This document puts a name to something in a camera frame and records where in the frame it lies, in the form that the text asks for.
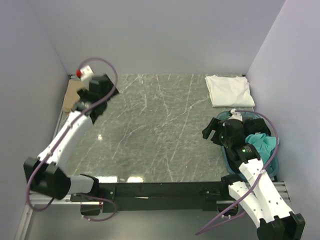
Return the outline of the tan t shirt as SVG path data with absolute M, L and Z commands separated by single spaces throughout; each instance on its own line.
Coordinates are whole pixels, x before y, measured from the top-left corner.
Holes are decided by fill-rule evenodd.
M 72 110 L 74 104 L 80 99 L 77 92 L 83 88 L 84 84 L 80 80 L 69 80 L 62 104 L 64 113 L 69 113 Z

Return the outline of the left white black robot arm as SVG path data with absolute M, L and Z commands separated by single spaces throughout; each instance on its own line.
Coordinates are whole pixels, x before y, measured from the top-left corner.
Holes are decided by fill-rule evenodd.
M 97 178 L 85 174 L 67 175 L 66 164 L 83 135 L 94 125 L 108 107 L 108 100 L 119 91 L 110 78 L 93 75 L 88 88 L 77 91 L 79 100 L 51 143 L 36 158 L 28 157 L 23 169 L 27 190 L 62 200 L 66 195 L 82 194 L 88 201 L 100 195 Z

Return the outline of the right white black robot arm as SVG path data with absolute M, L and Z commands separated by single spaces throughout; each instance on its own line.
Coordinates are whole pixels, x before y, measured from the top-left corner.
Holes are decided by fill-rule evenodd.
M 267 166 L 257 149 L 246 143 L 242 115 L 236 112 L 224 121 L 212 118 L 202 131 L 202 137 L 207 139 L 211 132 L 214 132 L 212 142 L 225 148 L 229 159 L 234 162 L 246 181 L 237 174 L 230 174 L 221 180 L 221 197 L 235 201 L 204 225 L 197 234 L 215 228 L 213 223 L 218 218 L 239 205 L 243 212 L 230 216 L 227 222 L 247 214 L 254 222 L 260 240 L 301 239 L 306 225 L 305 219 L 287 205 L 270 179 Z

